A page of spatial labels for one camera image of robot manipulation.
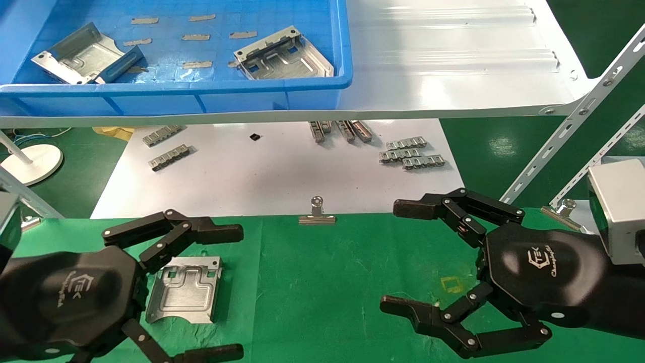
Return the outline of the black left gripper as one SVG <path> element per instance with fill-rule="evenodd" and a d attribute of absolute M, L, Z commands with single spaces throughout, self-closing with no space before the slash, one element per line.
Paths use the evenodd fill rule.
<path fill-rule="evenodd" d="M 2 359 L 101 357 L 139 319 L 147 277 L 116 247 L 12 258 L 2 272 Z"/>

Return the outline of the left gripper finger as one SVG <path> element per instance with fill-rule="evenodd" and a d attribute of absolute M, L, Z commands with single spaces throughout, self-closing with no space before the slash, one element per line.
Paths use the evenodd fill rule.
<path fill-rule="evenodd" d="M 226 362 L 240 360 L 244 356 L 241 344 L 186 350 L 170 356 L 138 319 L 117 322 L 82 319 L 68 324 L 68 343 L 74 352 L 71 362 L 91 362 L 97 357 L 104 357 L 127 338 L 150 362 Z"/>
<path fill-rule="evenodd" d="M 157 273 L 192 244 L 240 242 L 244 231 L 240 224 L 215 225 L 210 217 L 187 217 L 173 209 L 103 231 L 104 245 L 122 250 L 155 238 L 158 241 L 139 255 L 139 264 L 147 274 Z"/>

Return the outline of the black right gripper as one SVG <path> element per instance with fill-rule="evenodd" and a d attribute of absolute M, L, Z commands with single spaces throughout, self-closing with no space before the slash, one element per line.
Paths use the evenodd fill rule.
<path fill-rule="evenodd" d="M 598 236 L 528 229 L 519 225 L 525 217 L 522 209 L 465 188 L 446 195 L 425 194 L 417 201 L 398 199 L 393 214 L 442 220 L 471 247 L 485 246 L 487 283 L 479 283 L 445 310 L 391 295 L 379 303 L 381 312 L 408 319 L 415 333 L 442 340 L 461 358 L 537 349 L 552 336 L 539 320 L 566 328 L 611 325 L 606 291 L 611 261 Z M 475 218 L 500 227 L 486 237 L 486 228 Z M 521 327 L 468 331 L 463 320 L 489 299 Z"/>

